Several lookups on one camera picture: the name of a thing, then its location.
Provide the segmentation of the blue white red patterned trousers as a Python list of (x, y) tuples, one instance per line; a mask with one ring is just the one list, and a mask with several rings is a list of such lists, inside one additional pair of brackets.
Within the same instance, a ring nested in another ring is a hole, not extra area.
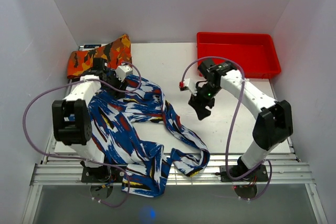
[(123, 191), (157, 197), (164, 193), (172, 167), (193, 177), (211, 155), (201, 138), (181, 123), (159, 85), (135, 75), (127, 83), (123, 98), (101, 89), (91, 99), (92, 140), (107, 163), (125, 166)]

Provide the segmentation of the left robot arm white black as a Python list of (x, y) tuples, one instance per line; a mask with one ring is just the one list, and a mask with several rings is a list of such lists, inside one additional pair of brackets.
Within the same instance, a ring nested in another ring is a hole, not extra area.
[(79, 75), (82, 82), (75, 85), (63, 100), (52, 103), (52, 122), (56, 141), (72, 148), (79, 157), (85, 174), (105, 182), (111, 177), (111, 168), (103, 163), (105, 155), (92, 139), (91, 117), (88, 104), (101, 88), (101, 80), (113, 88), (103, 87), (113, 98), (124, 97), (127, 87), (126, 77), (132, 73), (128, 65), (110, 69), (106, 59), (94, 58), (93, 65)]

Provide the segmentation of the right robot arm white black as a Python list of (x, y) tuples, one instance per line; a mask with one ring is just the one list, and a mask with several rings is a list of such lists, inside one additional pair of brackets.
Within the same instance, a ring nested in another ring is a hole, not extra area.
[(212, 57), (203, 57), (199, 62), (198, 71), (205, 84), (200, 86), (198, 82), (185, 78), (179, 84), (180, 90), (191, 93), (188, 103), (197, 118), (203, 120), (210, 116), (215, 95), (220, 90), (226, 90), (237, 98), (236, 107), (243, 105), (256, 120), (249, 148), (238, 159), (237, 165), (226, 167), (231, 181), (250, 180), (267, 155), (293, 134), (291, 105), (286, 100), (277, 101), (256, 88), (235, 62), (226, 60), (216, 64)]

